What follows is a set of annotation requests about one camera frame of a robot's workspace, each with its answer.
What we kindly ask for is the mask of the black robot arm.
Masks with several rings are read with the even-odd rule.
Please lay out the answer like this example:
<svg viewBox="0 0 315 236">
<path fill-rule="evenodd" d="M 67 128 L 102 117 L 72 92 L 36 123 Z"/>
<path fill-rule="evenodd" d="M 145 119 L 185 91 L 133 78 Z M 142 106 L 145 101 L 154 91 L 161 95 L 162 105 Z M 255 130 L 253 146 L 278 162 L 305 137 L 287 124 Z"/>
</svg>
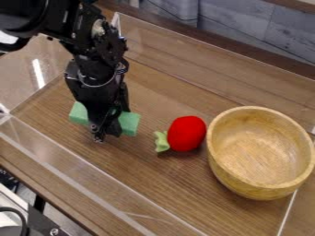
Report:
<svg viewBox="0 0 315 236">
<path fill-rule="evenodd" d="M 43 34 L 59 40 L 72 59 L 64 73 L 76 101 L 87 109 L 87 125 L 98 142 L 121 136 L 119 116 L 130 110 L 125 75 L 127 39 L 95 6 L 98 0 L 0 0 L 0 31 L 16 38 L 0 42 L 15 52 Z"/>
</svg>

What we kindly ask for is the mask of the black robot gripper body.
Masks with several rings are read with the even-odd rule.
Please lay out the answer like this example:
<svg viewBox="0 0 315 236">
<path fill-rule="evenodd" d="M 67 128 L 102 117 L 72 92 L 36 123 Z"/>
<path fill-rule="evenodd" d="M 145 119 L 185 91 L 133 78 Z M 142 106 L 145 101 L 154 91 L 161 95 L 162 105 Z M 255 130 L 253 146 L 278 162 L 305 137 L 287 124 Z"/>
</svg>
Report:
<svg viewBox="0 0 315 236">
<path fill-rule="evenodd" d="M 74 60 L 67 66 L 64 78 L 76 101 L 87 108 L 88 114 L 117 106 L 119 84 L 125 82 L 126 67 L 114 73 L 100 72 L 99 77 L 87 76 Z"/>
</svg>

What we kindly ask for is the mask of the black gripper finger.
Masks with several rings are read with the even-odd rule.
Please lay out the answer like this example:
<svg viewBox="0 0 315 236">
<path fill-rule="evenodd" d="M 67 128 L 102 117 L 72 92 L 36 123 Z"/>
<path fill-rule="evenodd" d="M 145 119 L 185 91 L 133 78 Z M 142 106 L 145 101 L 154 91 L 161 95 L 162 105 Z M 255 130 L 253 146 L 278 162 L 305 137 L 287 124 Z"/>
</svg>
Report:
<svg viewBox="0 0 315 236">
<path fill-rule="evenodd" d="M 129 87 L 125 82 L 122 82 L 118 86 L 117 107 L 122 112 L 131 111 Z"/>
<path fill-rule="evenodd" d="M 119 116 L 122 109 L 114 106 L 106 110 L 94 110 L 88 114 L 90 130 L 94 135 L 94 140 L 99 143 L 104 141 L 107 135 L 121 137 L 122 126 L 119 123 Z"/>
</svg>

